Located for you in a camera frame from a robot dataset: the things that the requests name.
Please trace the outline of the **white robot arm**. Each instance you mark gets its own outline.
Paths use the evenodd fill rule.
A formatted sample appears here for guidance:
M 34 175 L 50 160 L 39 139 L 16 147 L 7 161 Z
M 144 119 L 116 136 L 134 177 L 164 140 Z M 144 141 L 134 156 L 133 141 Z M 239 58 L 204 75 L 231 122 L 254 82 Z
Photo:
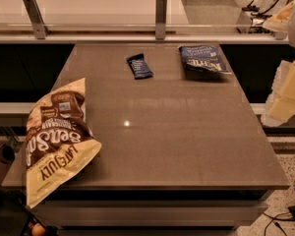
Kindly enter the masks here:
M 295 1 L 288 3 L 277 14 L 267 19 L 264 27 L 268 30 L 286 32 L 289 45 L 295 48 Z M 295 61 L 280 62 L 271 89 L 261 120 L 268 127 L 277 127 L 295 115 Z

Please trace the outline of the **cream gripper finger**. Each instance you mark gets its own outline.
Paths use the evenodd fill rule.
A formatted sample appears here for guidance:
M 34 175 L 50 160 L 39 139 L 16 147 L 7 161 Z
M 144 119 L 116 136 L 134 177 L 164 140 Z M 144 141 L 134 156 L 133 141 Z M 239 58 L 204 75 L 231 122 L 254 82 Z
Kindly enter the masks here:
M 295 61 L 280 63 L 271 89 L 261 121 L 268 127 L 277 127 L 295 114 Z
M 267 18 L 263 23 L 263 28 L 272 31 L 287 32 L 288 21 L 294 6 L 295 0 L 285 5 L 276 14 L 273 14 L 271 17 Z

